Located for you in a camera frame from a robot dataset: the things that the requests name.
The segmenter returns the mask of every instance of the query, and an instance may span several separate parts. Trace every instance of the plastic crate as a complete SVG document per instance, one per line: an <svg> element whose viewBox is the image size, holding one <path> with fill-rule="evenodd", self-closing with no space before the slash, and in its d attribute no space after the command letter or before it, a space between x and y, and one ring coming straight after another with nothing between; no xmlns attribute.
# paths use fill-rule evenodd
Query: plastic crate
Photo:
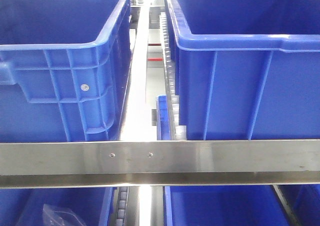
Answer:
<svg viewBox="0 0 320 226"><path fill-rule="evenodd" d="M289 226L267 185L166 186L166 226Z"/></svg>
<svg viewBox="0 0 320 226"><path fill-rule="evenodd" d="M167 96L160 95L156 100L157 122L156 135L157 140L170 140L170 128L168 117Z"/></svg>
<svg viewBox="0 0 320 226"><path fill-rule="evenodd" d="M68 208L87 226L107 226L112 213L112 187L1 189L1 226L41 226L44 204Z"/></svg>
<svg viewBox="0 0 320 226"><path fill-rule="evenodd" d="M116 140L130 0L0 0L0 142Z"/></svg>
<svg viewBox="0 0 320 226"><path fill-rule="evenodd" d="M302 226L320 225L320 185L283 185L281 190Z"/></svg>
<svg viewBox="0 0 320 226"><path fill-rule="evenodd" d="M189 140L320 137L320 0L167 1Z"/></svg>

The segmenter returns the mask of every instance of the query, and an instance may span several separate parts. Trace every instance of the clear plastic bag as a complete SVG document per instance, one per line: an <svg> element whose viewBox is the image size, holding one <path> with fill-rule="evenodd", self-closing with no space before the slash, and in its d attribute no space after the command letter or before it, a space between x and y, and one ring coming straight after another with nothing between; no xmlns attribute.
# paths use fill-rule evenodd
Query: clear plastic bag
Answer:
<svg viewBox="0 0 320 226"><path fill-rule="evenodd" d="M86 223L70 208L43 205L44 226L86 226Z"/></svg>

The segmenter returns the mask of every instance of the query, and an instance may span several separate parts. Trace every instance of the screw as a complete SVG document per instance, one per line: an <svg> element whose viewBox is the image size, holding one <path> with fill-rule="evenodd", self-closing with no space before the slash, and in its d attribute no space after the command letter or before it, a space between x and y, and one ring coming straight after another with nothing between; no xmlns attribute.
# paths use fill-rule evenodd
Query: screw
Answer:
<svg viewBox="0 0 320 226"><path fill-rule="evenodd" d="M88 91L89 90L89 85L88 84L82 84L81 85L81 90L82 91Z"/></svg>

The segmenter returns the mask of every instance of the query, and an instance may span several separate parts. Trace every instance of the metal rail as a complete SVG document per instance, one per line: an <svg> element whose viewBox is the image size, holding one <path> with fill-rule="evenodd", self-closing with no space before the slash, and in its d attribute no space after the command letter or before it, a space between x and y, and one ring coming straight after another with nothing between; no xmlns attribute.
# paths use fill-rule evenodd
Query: metal rail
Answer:
<svg viewBox="0 0 320 226"><path fill-rule="evenodd" d="M320 183L320 140L0 144L0 187Z"/></svg>

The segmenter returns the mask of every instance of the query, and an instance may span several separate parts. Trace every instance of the metal bar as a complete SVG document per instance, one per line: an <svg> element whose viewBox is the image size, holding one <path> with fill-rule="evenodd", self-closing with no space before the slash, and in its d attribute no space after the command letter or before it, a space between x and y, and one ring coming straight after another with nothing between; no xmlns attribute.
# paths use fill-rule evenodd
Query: metal bar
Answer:
<svg viewBox="0 0 320 226"><path fill-rule="evenodd" d="M306 183L318 139L0 144L0 188Z"/></svg>
<svg viewBox="0 0 320 226"><path fill-rule="evenodd" d="M163 61L163 58L162 57L149 57L148 58L148 61Z"/></svg>
<svg viewBox="0 0 320 226"><path fill-rule="evenodd" d="M157 140L152 127L151 109L146 104L149 9L148 3L140 8L130 69L130 85L120 131L121 141Z"/></svg>
<svg viewBox="0 0 320 226"><path fill-rule="evenodd" d="M273 185L272 188L273 188L274 193L276 194L276 196L282 206L282 209L284 210L284 212L287 216L287 219L288 219L290 225L291 226L301 226L301 224L299 223L299 221L297 219L297 216L292 211L292 208L288 204L287 199L283 195L280 187L278 185Z"/></svg>
<svg viewBox="0 0 320 226"><path fill-rule="evenodd" d="M148 46L161 46L161 43L148 43Z"/></svg>

